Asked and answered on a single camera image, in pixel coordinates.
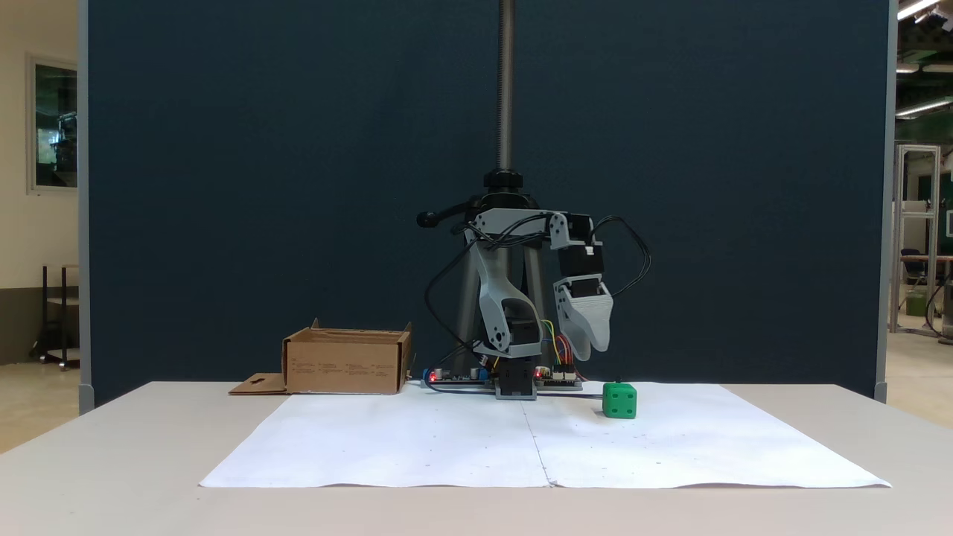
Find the grey ribbed moving gripper finger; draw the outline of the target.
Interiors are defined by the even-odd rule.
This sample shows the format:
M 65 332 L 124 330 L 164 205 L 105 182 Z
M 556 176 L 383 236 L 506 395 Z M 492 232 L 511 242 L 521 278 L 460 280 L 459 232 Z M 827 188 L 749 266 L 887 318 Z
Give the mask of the grey ribbed moving gripper finger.
M 614 305 L 608 294 L 574 298 L 574 322 L 581 329 L 581 342 L 576 346 L 576 352 L 589 354 L 592 350 L 605 352 L 609 349 Z

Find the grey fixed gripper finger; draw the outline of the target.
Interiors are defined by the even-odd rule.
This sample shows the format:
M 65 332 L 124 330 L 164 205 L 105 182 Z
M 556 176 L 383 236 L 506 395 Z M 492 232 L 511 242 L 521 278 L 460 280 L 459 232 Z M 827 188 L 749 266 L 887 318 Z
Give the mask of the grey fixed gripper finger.
M 561 335 L 568 339 L 574 360 L 588 362 L 591 359 L 591 336 L 587 331 L 589 320 L 586 313 L 593 307 L 592 296 L 576 298 L 568 287 L 555 287 L 557 323 Z

